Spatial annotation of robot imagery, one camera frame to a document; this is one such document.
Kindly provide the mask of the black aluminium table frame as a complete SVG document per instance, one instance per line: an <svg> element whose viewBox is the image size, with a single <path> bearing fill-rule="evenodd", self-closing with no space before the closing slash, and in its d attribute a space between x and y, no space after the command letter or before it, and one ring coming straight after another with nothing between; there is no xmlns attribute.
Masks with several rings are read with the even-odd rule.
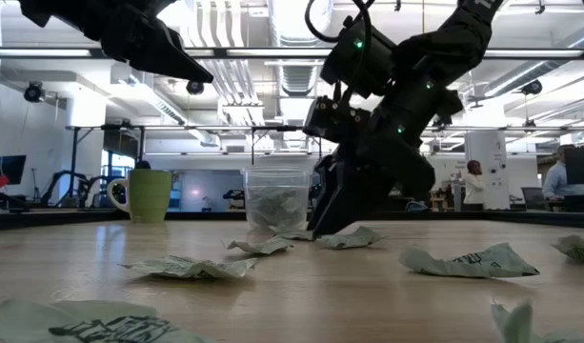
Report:
<svg viewBox="0 0 584 343"><path fill-rule="evenodd" d="M0 212L0 230L127 220L119 210ZM243 212L168 212L175 221L242 221ZM574 212L377 212L367 221L484 220L584 228L584 213Z"/></svg>

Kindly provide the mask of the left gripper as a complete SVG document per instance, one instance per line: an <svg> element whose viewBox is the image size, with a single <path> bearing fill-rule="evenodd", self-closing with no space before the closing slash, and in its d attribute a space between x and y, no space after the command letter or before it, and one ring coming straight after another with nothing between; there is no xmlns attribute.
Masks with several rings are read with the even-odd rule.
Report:
<svg viewBox="0 0 584 343"><path fill-rule="evenodd" d="M140 71L195 83L211 83L212 74L187 55L181 36L157 15L175 0L116 0L100 39L103 52L129 61Z"/></svg>

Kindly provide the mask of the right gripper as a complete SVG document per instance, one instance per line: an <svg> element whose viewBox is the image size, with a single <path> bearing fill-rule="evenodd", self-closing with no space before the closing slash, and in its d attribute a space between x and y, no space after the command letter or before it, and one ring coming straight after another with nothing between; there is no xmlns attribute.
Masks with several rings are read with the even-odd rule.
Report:
<svg viewBox="0 0 584 343"><path fill-rule="evenodd" d="M429 117L401 109L370 113L367 126L353 140L352 164L333 153L315 167L321 191L308 224L314 237L338 233L364 219L386 202L393 188L422 197L435 184L434 168L419 151Z"/></svg>

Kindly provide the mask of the white pillar with wall boxes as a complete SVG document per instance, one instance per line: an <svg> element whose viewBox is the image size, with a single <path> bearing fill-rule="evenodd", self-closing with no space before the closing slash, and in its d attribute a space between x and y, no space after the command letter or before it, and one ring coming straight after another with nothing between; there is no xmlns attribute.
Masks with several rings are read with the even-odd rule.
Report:
<svg viewBox="0 0 584 343"><path fill-rule="evenodd" d="M476 160L481 165L485 191L485 210L508 210L510 190L505 132L505 113L502 105L482 105L468 109L464 124L470 129L465 136L467 160Z"/></svg>

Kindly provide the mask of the dark blue wall screen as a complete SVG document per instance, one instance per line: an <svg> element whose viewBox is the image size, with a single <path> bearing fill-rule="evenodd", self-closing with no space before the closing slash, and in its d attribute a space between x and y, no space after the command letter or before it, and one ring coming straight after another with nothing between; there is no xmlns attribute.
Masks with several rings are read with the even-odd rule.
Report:
<svg viewBox="0 0 584 343"><path fill-rule="evenodd" d="M0 186L20 185L26 161L26 155L0 156Z"/></svg>

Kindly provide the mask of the plain white pillar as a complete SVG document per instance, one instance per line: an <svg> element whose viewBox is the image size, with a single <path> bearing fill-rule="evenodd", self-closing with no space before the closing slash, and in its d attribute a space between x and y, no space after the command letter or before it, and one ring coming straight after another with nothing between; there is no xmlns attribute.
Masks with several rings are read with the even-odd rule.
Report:
<svg viewBox="0 0 584 343"><path fill-rule="evenodd" d="M106 119L106 102L99 95L77 92L67 100L68 126L100 127ZM102 166L104 133L80 130L77 134L75 170L88 178L99 176Z"/></svg>

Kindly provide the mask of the black computer monitor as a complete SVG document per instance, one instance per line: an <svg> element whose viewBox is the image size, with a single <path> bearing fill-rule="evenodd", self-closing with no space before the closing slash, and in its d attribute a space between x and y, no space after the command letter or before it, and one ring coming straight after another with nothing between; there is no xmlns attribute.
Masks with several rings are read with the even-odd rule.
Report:
<svg viewBox="0 0 584 343"><path fill-rule="evenodd" d="M566 149L564 154L567 183L584 185L584 148Z"/></svg>

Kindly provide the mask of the person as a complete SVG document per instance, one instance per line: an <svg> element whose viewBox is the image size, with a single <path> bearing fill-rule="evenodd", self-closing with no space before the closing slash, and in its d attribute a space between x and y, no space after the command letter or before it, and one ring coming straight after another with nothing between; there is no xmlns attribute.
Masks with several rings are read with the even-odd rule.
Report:
<svg viewBox="0 0 584 343"><path fill-rule="evenodd" d="M481 165L477 160L467 163L468 174L464 178L465 197L462 202L462 211L479 212L484 210L484 192L486 183L483 177Z"/></svg>
<svg viewBox="0 0 584 343"><path fill-rule="evenodd" d="M558 201L568 195L584 195L584 184L570 184L567 181L565 153L573 149L575 145L561 145L558 148L558 160L543 181L542 194L546 200Z"/></svg>

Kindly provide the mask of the clear plastic cup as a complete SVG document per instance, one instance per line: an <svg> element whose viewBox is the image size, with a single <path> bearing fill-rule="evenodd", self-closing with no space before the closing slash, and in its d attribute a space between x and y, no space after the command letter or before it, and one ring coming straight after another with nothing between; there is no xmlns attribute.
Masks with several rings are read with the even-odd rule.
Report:
<svg viewBox="0 0 584 343"><path fill-rule="evenodd" d="M242 171L247 220L253 229L276 232L304 227L312 175L286 166L250 166Z"/></svg>

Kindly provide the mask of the long ceiling light strip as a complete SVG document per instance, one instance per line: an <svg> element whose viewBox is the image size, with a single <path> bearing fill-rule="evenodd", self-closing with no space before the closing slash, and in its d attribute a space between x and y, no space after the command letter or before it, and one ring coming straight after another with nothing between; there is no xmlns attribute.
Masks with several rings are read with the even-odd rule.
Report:
<svg viewBox="0 0 584 343"><path fill-rule="evenodd" d="M563 50L487 50L485 58L503 59L503 58L555 58L555 57L578 57L584 53L584 50L563 49Z"/></svg>
<svg viewBox="0 0 584 343"><path fill-rule="evenodd" d="M13 56L54 56L54 57L85 57L91 56L89 50L58 50L58 49L45 49L45 50L29 50L29 49L0 49L0 57L13 57Z"/></svg>
<svg viewBox="0 0 584 343"><path fill-rule="evenodd" d="M186 53L199 59L319 59L327 57L331 49L322 48L196 48Z"/></svg>

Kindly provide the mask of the black metal rig frame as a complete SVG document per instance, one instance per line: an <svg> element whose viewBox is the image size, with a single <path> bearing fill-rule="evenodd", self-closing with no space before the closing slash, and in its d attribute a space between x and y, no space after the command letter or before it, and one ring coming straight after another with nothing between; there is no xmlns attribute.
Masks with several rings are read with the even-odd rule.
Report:
<svg viewBox="0 0 584 343"><path fill-rule="evenodd" d="M123 123L123 124L103 124L100 126L67 126L67 130L72 131L72 144L69 169L70 182L68 185L66 195L62 196L61 199L74 196L75 179L79 175L79 173L76 171L78 146L93 131L117 131L118 133L127 132L128 134L131 134L132 132L135 131L139 131L139 137L136 138L137 153L135 154L135 161L139 162L143 160L147 131L147 127L144 125L132 125L129 123Z"/></svg>

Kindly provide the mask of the green white stevia packet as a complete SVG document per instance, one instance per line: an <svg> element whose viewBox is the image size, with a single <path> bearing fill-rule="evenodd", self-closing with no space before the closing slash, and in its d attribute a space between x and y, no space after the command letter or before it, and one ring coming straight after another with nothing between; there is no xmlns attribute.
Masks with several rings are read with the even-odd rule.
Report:
<svg viewBox="0 0 584 343"><path fill-rule="evenodd" d="M584 263L584 236L570 235L561 237L552 246L573 261Z"/></svg>
<svg viewBox="0 0 584 343"><path fill-rule="evenodd" d="M382 239L383 236L379 233L366 227L359 227L355 232L349 234L323 235L317 238L316 241L327 249L345 250L365 248Z"/></svg>
<svg viewBox="0 0 584 343"><path fill-rule="evenodd" d="M271 255L275 252L285 252L292 248L293 244L287 242L285 239L274 237L263 242L246 242L233 240L226 246L227 250L239 249L243 252L261 255Z"/></svg>
<svg viewBox="0 0 584 343"><path fill-rule="evenodd" d="M540 271L518 255L509 243L448 260L436 259L420 247L410 246L400 254L399 262L415 272L438 276L514 278L540 275Z"/></svg>
<svg viewBox="0 0 584 343"><path fill-rule="evenodd" d="M529 301L519 303L511 310L493 303L491 312L504 343L584 343L584 337L571 332L536 334L533 329L534 308Z"/></svg>
<svg viewBox="0 0 584 343"><path fill-rule="evenodd" d="M312 231L306 230L275 230L275 235L277 237L289 240L300 240L300 241L313 241L314 236Z"/></svg>
<svg viewBox="0 0 584 343"><path fill-rule="evenodd" d="M118 301L0 304L0 343L217 343L162 318L153 307Z"/></svg>
<svg viewBox="0 0 584 343"><path fill-rule="evenodd" d="M147 275L178 279L243 278L257 263L257 258L216 263L190 257L165 256L121 267Z"/></svg>

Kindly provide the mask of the silver ventilation duct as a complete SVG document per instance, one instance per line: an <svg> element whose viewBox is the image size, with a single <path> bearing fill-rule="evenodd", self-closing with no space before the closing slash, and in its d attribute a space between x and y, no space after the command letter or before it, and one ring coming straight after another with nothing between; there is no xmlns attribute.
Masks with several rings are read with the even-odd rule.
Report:
<svg viewBox="0 0 584 343"><path fill-rule="evenodd" d="M272 43L278 48L315 48L320 41L305 23L310 0L268 0ZM312 24L324 31L331 23L333 0L314 0ZM316 94L319 67L315 60L278 60L276 73L280 99L278 113L289 126L303 126Z"/></svg>

